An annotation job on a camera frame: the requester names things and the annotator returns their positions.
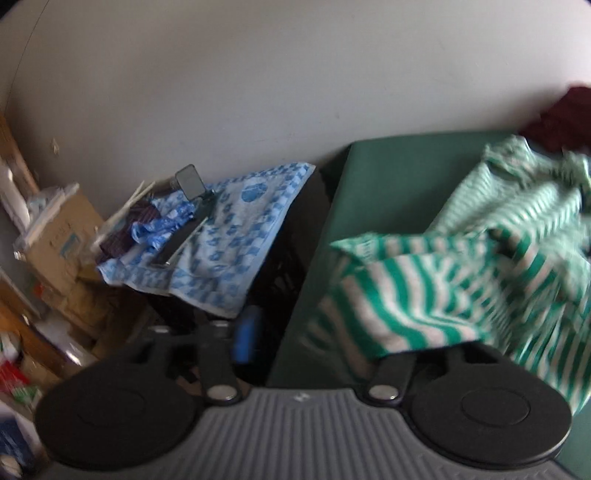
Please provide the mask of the blue white patterned towel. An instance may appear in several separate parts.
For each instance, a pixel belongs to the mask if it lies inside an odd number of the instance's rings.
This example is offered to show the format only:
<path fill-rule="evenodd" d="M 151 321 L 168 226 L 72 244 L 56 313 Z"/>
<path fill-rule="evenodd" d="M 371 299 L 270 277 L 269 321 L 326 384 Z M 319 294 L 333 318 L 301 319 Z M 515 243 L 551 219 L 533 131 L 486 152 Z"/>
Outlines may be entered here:
<path fill-rule="evenodd" d="M 211 215 L 171 265 L 150 266 L 160 250 L 132 239 L 127 253 L 103 261 L 98 272 L 108 285 L 174 296 L 207 313 L 235 318 L 288 209 L 314 171 L 314 165 L 290 163 L 214 183 Z M 175 191 L 151 204 L 161 216 L 182 202 L 189 201 Z"/>

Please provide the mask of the brown cardboard box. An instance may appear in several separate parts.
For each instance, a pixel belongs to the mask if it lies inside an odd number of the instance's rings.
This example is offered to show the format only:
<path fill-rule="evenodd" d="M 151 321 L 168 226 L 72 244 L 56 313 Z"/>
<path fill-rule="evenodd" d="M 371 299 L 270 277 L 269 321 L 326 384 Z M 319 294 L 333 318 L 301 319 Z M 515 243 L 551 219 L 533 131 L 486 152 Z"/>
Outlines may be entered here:
<path fill-rule="evenodd" d="M 81 255 L 103 218 L 77 183 L 59 188 L 14 243 L 14 256 L 52 290 L 65 295 L 78 278 Z"/>

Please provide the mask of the green bed sheet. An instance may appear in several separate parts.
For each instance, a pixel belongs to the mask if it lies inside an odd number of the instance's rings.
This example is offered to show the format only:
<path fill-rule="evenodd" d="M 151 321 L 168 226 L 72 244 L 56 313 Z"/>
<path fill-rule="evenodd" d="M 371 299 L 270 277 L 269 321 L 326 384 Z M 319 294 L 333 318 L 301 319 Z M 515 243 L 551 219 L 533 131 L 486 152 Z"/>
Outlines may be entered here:
<path fill-rule="evenodd" d="M 510 137 L 469 132 L 403 136 L 353 144 L 332 195 L 329 218 L 270 376 L 274 387 L 352 387 L 367 401 L 369 378 L 346 382 L 301 343 L 328 291 L 332 243 L 367 233 L 426 232 L 480 163 L 484 149 Z M 485 472 L 556 463 L 590 475 L 590 398 L 579 412 L 548 383 L 479 341 L 415 352 L 404 400 L 380 406 L 401 413 L 424 443 Z"/>

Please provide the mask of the green white striped garment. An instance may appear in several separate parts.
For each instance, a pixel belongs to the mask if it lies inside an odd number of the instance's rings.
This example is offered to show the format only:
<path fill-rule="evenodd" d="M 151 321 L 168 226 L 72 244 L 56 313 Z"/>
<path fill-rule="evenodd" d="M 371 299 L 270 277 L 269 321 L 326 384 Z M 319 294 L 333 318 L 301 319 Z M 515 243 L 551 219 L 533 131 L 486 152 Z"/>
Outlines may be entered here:
<path fill-rule="evenodd" d="M 513 136 L 487 146 L 428 230 L 332 243 L 337 264 L 301 343 L 342 381 L 391 354 L 479 341 L 590 398 L 590 160 Z"/>

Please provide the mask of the black bar on towel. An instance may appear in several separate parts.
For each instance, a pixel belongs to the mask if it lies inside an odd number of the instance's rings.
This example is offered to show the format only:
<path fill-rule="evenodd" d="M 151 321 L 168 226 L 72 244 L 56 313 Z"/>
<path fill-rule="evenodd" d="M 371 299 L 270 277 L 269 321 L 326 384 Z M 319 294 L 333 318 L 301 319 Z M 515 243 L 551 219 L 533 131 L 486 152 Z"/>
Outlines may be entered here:
<path fill-rule="evenodd" d="M 202 227 L 205 221 L 207 221 L 207 217 L 193 218 L 187 221 L 171 235 L 163 248 L 151 260 L 150 266 L 157 268 L 168 266 L 186 241 Z"/>

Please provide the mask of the black phone on stand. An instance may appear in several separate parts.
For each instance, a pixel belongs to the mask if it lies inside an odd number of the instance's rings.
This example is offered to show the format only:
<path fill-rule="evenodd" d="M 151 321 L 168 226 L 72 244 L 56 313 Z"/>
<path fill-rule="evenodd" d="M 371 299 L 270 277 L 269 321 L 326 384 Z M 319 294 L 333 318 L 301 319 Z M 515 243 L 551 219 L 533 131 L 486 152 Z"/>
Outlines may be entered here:
<path fill-rule="evenodd" d="M 204 195 L 206 188 L 193 164 L 186 165 L 174 175 L 177 188 L 180 189 L 188 201 L 193 201 Z"/>

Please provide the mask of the dark red garment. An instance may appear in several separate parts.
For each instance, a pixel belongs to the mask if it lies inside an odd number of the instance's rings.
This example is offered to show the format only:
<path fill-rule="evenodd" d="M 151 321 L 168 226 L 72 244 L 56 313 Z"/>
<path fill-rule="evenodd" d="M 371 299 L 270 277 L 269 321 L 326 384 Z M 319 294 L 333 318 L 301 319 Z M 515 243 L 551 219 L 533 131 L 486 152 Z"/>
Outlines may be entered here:
<path fill-rule="evenodd" d="M 575 85 L 519 130 L 519 135 L 552 154 L 590 153 L 591 90 Z"/>

